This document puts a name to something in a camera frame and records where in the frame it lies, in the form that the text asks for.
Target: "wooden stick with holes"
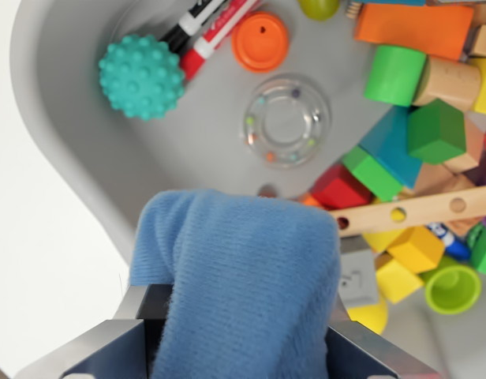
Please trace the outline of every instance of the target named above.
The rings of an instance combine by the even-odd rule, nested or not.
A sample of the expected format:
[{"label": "wooden stick with holes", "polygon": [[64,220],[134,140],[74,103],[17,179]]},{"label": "wooden stick with holes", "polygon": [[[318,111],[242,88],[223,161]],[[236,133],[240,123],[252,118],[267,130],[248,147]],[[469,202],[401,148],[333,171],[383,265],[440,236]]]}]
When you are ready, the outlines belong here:
[{"label": "wooden stick with holes", "polygon": [[[403,212],[394,221],[392,212]],[[486,216],[486,186],[408,200],[330,211],[340,225],[340,237],[415,227],[433,222]]]}]

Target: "lime green cup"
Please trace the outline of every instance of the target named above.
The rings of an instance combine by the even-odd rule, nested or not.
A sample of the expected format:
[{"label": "lime green cup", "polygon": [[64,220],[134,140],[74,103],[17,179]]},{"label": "lime green cup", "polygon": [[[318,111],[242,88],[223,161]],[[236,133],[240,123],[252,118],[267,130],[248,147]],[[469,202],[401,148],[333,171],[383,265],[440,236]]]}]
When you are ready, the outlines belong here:
[{"label": "lime green cup", "polygon": [[443,257],[438,267],[421,274],[427,304],[441,314],[458,314],[471,308],[480,297],[481,280],[472,268]]}]

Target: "green cube block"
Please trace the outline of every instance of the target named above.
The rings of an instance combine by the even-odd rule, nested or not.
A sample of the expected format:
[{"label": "green cube block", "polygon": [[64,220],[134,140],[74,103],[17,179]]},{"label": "green cube block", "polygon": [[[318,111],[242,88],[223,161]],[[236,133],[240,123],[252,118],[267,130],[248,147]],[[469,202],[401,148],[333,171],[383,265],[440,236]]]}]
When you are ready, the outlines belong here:
[{"label": "green cube block", "polygon": [[350,150],[342,162],[381,201],[391,201],[402,190],[402,184],[360,146]]},{"label": "green cube block", "polygon": [[486,275],[486,227],[483,227],[471,253],[471,264]]},{"label": "green cube block", "polygon": [[376,49],[364,96],[409,107],[424,69],[427,55],[400,46],[381,45]]},{"label": "green cube block", "polygon": [[442,100],[408,117],[408,154],[429,164],[441,164],[465,153],[464,114]]}]

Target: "teal spiky ball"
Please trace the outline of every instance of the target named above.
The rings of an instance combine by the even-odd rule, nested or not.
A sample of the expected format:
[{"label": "teal spiky ball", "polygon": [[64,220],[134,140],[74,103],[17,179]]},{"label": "teal spiky ball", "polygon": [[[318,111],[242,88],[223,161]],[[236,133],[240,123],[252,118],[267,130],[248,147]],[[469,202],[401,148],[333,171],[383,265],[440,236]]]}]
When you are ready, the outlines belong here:
[{"label": "teal spiky ball", "polygon": [[99,83],[115,110],[144,121],[162,118],[184,94],[180,58],[153,36],[126,36],[99,61]]}]

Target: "blue towel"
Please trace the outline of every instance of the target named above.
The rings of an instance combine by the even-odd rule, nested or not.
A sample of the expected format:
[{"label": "blue towel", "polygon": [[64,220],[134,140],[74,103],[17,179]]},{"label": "blue towel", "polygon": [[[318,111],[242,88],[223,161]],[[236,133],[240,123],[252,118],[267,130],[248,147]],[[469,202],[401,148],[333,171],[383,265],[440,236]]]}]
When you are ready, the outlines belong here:
[{"label": "blue towel", "polygon": [[340,275],[327,212],[213,190],[141,215],[130,282],[173,284],[152,378],[327,378]]}]

